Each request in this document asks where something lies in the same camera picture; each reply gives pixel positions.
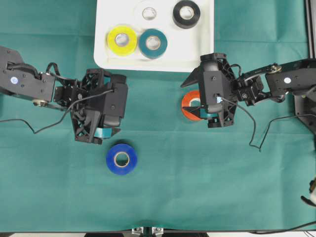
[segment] green table surface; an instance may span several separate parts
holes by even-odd
[[[40,71],[56,62],[64,76],[80,79],[96,67],[96,0],[1,0],[0,10],[0,45]],[[215,49],[244,72],[306,58],[306,34],[303,0],[215,1]],[[252,121],[241,110],[222,129],[183,117],[181,99],[197,88],[180,88],[187,73],[113,72],[128,76],[128,101],[122,131],[102,146],[75,142],[69,116],[38,135],[18,122],[0,124],[0,232],[267,230],[316,218],[300,200],[315,174],[314,137],[298,120],[273,124],[259,153],[247,145]],[[256,143],[270,119],[293,114],[293,103],[289,95],[248,108]],[[40,128],[60,116],[0,96],[0,119]],[[105,162],[120,140],[138,154],[126,176]]]

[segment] black cable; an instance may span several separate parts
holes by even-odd
[[[270,126],[271,126],[271,123],[274,122],[274,121],[277,121],[277,120],[281,120],[281,119],[291,119],[291,118],[298,118],[298,117],[306,117],[306,116],[312,116],[312,117],[315,117],[316,118],[316,115],[312,115],[312,114],[304,114],[304,115],[292,115],[292,116],[285,116],[285,117],[279,117],[279,118],[275,118],[273,120],[271,120],[268,124],[268,127],[266,129],[266,132],[265,132],[265,135],[263,137],[263,140],[259,146],[259,150],[261,151],[261,148],[263,146],[263,143],[265,142],[266,140],[266,137],[268,135],[268,132],[269,132],[269,129],[270,129]]]
[[[282,230],[282,231],[266,231],[266,232],[250,232],[251,234],[255,234],[255,235],[270,235],[270,234],[279,234],[279,233],[285,233],[285,232],[289,232],[289,231],[296,231],[299,230],[301,228],[304,228],[306,226],[311,226],[311,225],[315,225],[316,221],[312,221],[297,227],[293,227],[290,229],[286,229],[286,230]]]
[[[8,70],[20,69],[21,71],[31,71],[31,73],[33,73],[35,78],[40,79],[40,75],[37,69],[30,64],[26,64],[26,63],[8,64],[7,69]]]
[[[238,68],[239,68],[239,70],[238,70],[238,76],[241,77],[241,66],[240,66],[239,64],[235,63],[235,64],[232,64],[232,65],[231,65],[231,68],[233,68],[233,67],[238,67]]]
[[[55,73],[52,73],[50,71],[51,67],[54,68]],[[68,81],[68,80],[75,81],[74,79],[65,78],[65,77],[60,76],[60,72],[59,72],[59,68],[58,68],[57,63],[49,63],[47,68],[46,68],[46,73],[50,74],[53,77],[56,77],[57,81],[59,81],[63,86],[67,85],[66,81]]]
[[[60,76],[60,72],[59,72],[57,63],[49,63],[47,68],[46,68],[46,73],[50,73],[51,67],[54,67],[54,71],[55,71],[56,75]]]
[[[113,92],[113,91],[114,91],[113,89],[111,89],[111,90],[106,90],[106,91],[104,91],[104,92],[102,92],[102,93],[100,93],[100,94],[91,95],[91,96],[88,96],[88,97],[85,97],[85,98],[83,98],[83,99],[80,99],[80,100],[77,100],[77,101],[73,102],[73,103],[68,107],[68,109],[64,112],[63,116],[61,117],[61,119],[60,119],[58,122],[53,123],[53,124],[51,124],[51,125],[49,125],[49,126],[43,127],[43,128],[41,128],[41,129],[39,129],[39,130],[37,130],[37,131],[35,131],[35,130],[32,128],[32,126],[31,126],[27,121],[25,121],[24,119],[14,118],[14,119],[0,120],[0,122],[22,121],[22,122],[24,122],[24,123],[30,128],[30,130],[32,130],[32,132],[33,132],[34,134],[38,134],[39,132],[42,132],[42,131],[44,131],[44,130],[46,130],[46,129],[48,129],[48,128],[51,128],[51,127],[53,127],[53,126],[56,126],[56,125],[60,124],[60,123],[64,120],[66,114],[71,110],[71,108],[72,108],[75,104],[77,104],[77,103],[79,103],[79,102],[82,102],[82,101],[84,101],[84,100],[88,100],[88,99],[92,99],[92,98],[95,98],[95,97],[99,97],[99,96],[105,95],[106,93]]]
[[[309,233],[308,231],[306,231],[311,237],[315,237],[315,236],[313,236],[311,233]]]
[[[224,101],[226,101],[226,102],[228,102],[228,103],[230,103],[230,104],[232,104],[232,105],[235,105],[235,106],[237,106],[238,108],[240,108],[241,110],[243,110],[243,111],[244,111],[246,114],[248,114],[248,116],[252,119],[252,121],[253,121],[253,132],[252,132],[252,136],[251,136],[251,139],[250,139],[250,142],[249,142],[249,146],[255,147],[255,148],[257,148],[257,149],[260,150],[260,147],[258,147],[258,146],[256,146],[256,145],[253,145],[253,144],[252,144],[253,139],[254,139],[255,134],[256,134],[256,127],[257,127],[256,120],[254,119],[254,117],[253,117],[244,107],[242,107],[242,106],[238,105],[237,103],[234,103],[234,102],[232,102],[232,101],[230,101],[230,100],[228,100],[228,99],[225,99],[225,98],[223,98],[223,97],[221,97],[221,98],[222,98],[222,100],[224,100]]]

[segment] teal tape roll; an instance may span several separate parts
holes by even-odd
[[[112,129],[111,128],[100,128],[97,127],[94,133],[94,137],[98,137],[101,139],[107,139],[110,138],[112,135]]]
[[[139,48],[150,59],[159,58],[166,51],[168,41],[163,32],[156,29],[146,30],[139,39]]]

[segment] white tape roll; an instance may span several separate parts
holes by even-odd
[[[134,9],[134,17],[137,24],[143,29],[157,28],[161,26],[161,18],[163,17],[163,9],[157,0],[140,1]]]

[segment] blue tape roll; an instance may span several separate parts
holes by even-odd
[[[124,167],[118,166],[115,161],[116,155],[119,153],[126,153],[129,157],[128,164]],[[125,175],[133,171],[137,164],[137,155],[131,146],[127,144],[117,144],[113,146],[107,153],[107,166],[111,172],[118,175]]]
[[[160,40],[160,46],[159,48],[155,50],[151,50],[146,46],[146,40],[151,37],[157,37]],[[163,32],[156,30],[156,29],[148,29],[146,30],[139,39],[139,48],[143,55],[150,59],[159,58],[163,55],[163,53],[166,51],[168,46],[168,41],[166,36],[163,34]]]

